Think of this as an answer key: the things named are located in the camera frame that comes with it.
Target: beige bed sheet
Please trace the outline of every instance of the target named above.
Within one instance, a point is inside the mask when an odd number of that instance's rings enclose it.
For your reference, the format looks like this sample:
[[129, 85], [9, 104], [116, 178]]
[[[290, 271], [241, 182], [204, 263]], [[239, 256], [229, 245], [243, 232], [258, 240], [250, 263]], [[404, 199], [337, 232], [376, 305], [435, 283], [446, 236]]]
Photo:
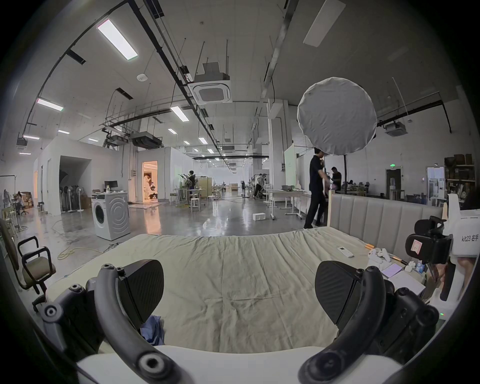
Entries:
[[[165, 290], [153, 314], [165, 321], [166, 344], [225, 353], [325, 347], [337, 328], [315, 295], [317, 267], [339, 260], [364, 268], [364, 245], [334, 228], [242, 237], [143, 234], [57, 281], [47, 298], [73, 283], [84, 286], [104, 263], [157, 259]], [[340, 246], [355, 256], [346, 258]]]

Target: washing machine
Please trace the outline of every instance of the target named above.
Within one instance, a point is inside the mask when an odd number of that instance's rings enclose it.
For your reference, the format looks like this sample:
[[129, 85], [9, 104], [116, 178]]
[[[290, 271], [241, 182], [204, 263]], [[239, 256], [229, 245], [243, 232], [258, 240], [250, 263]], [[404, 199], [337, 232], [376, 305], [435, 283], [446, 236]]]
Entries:
[[128, 193], [92, 194], [92, 213], [95, 233], [106, 240], [115, 240], [130, 233]]

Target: desk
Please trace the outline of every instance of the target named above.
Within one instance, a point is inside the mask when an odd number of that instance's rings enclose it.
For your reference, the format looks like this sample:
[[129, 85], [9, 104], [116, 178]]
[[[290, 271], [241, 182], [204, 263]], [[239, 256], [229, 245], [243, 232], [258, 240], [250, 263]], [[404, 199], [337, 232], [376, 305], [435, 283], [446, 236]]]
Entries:
[[[270, 216], [272, 217], [273, 220], [275, 220], [275, 215], [274, 215], [274, 208], [275, 208], [275, 198], [295, 198], [295, 197], [300, 197], [304, 196], [305, 192], [304, 191], [282, 191], [282, 190], [274, 190], [270, 189], [267, 191], [267, 196], [268, 196], [268, 202], [270, 204]], [[286, 215], [297, 215], [300, 219], [302, 218], [301, 211], [299, 210], [298, 212], [295, 212], [295, 204], [292, 201], [292, 211], [290, 213], [285, 213]]]

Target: computer monitor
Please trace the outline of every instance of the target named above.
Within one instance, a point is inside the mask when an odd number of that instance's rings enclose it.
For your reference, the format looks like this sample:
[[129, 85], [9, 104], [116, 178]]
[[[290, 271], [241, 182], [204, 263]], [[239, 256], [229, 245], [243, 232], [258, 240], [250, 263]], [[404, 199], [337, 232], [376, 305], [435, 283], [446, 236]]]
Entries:
[[118, 187], [119, 187], [119, 184], [117, 183], [116, 180], [104, 181], [104, 184], [105, 184], [105, 188], [107, 187], [107, 185], [110, 186], [110, 189], [112, 189], [112, 188], [118, 188]]

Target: washing machine door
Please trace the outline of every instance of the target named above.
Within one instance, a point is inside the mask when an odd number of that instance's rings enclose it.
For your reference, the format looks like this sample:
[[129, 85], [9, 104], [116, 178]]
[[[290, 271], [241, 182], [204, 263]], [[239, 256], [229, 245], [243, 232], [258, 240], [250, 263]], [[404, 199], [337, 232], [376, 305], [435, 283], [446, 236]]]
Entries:
[[105, 221], [105, 214], [103, 212], [103, 208], [100, 204], [95, 204], [95, 219], [99, 224], [103, 224]]

